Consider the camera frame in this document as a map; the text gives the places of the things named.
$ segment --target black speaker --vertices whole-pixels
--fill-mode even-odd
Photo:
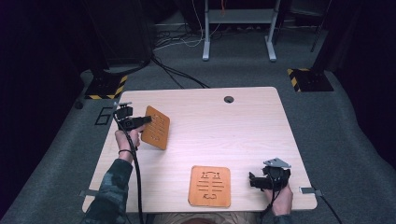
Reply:
[[[109,66],[149,62],[154,23],[140,0],[83,0]]]

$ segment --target wrist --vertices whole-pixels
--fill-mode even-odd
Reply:
[[[277,217],[278,216],[290,215],[290,211],[289,210],[285,209],[282,206],[277,206],[276,204],[273,204],[272,211],[273,211],[273,214],[275,216],[277,216]]]
[[[129,146],[129,143],[119,145],[119,150],[124,150],[124,149],[131,150],[131,146]]]
[[[132,162],[134,160],[134,156],[132,155],[131,149],[121,149],[119,151],[119,159]]]

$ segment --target camouflage sleeve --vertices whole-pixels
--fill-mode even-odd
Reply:
[[[133,166],[128,161],[114,160],[81,224],[125,223],[128,182],[132,170]]]
[[[274,224],[293,224],[291,215],[283,215],[274,217]]]

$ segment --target forearm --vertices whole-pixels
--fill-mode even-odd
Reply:
[[[128,182],[133,166],[123,159],[114,160],[105,174],[99,192],[90,205],[81,223],[108,221],[124,223],[126,201],[128,199]]]

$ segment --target table leg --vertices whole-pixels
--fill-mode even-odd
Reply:
[[[205,0],[205,44],[204,44],[204,55],[202,60],[209,61],[210,51],[210,36],[209,36],[209,5],[208,0]]]
[[[275,55],[275,51],[274,51],[274,45],[272,42],[272,38],[274,35],[274,29],[275,29],[275,25],[276,25],[277,13],[279,11],[279,4],[280,4],[280,0],[276,0],[276,5],[274,7],[274,13],[272,15],[270,34],[265,37],[265,44],[267,46],[268,56],[270,58],[270,62],[272,62],[272,63],[276,62],[276,55]]]

